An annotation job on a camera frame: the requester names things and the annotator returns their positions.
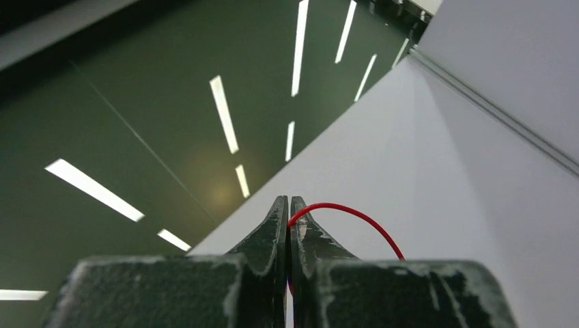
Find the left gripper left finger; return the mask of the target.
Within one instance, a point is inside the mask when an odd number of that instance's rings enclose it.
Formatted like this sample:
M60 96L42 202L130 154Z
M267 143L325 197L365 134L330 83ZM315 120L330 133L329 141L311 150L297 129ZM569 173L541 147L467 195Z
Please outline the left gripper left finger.
M288 200L221 255L77 262L45 327L284 327Z

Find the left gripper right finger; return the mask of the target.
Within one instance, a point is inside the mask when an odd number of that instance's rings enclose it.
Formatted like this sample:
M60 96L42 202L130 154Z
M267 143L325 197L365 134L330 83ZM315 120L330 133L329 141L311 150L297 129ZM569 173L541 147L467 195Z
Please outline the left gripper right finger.
M470 260L361 260L294 196L295 327L515 327L500 284Z

